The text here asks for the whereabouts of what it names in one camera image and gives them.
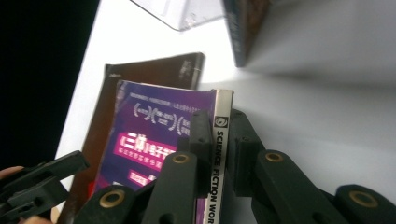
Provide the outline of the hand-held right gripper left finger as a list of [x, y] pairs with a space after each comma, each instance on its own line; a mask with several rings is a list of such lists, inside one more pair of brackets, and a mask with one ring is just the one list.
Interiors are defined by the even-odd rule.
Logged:
[[188, 137], [166, 157], [153, 187], [142, 224], [195, 224], [196, 204], [209, 191], [213, 137], [208, 113], [191, 116]]

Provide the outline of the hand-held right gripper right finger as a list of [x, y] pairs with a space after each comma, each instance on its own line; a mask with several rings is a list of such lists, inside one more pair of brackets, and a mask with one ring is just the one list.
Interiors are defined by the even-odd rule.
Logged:
[[227, 171], [237, 197], [249, 197], [257, 224], [348, 224], [286, 154], [264, 147], [245, 113], [231, 113]]

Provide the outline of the purple magazine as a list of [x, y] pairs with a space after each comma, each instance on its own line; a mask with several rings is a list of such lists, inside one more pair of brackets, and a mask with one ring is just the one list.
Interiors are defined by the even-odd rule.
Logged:
[[191, 91], [122, 80], [113, 123], [93, 189], [141, 189], [156, 179], [177, 141], [198, 132], [192, 115], [206, 112], [209, 128], [208, 197], [197, 202], [197, 224], [219, 224], [233, 91]]

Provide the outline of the dark brown magazine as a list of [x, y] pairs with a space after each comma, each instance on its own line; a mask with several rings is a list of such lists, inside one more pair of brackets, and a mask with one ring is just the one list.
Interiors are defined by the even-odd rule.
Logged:
[[117, 83], [120, 80], [128, 80], [195, 90], [198, 87], [204, 61], [205, 55], [202, 52], [194, 52], [151, 61], [105, 66], [97, 103], [82, 145], [82, 154], [90, 167], [74, 177], [69, 198], [65, 202], [57, 224], [72, 224], [80, 208], [90, 198], [91, 187], [112, 126]]

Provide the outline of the white book with picture grid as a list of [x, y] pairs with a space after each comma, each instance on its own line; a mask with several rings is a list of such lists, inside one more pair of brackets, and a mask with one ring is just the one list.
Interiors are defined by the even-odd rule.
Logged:
[[244, 67], [271, 0], [222, 0], [234, 65]]

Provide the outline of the clear acrylic book rack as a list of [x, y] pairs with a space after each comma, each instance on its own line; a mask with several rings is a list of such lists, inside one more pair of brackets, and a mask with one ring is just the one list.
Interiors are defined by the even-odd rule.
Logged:
[[186, 31], [223, 17], [222, 0], [130, 0], [173, 30]]

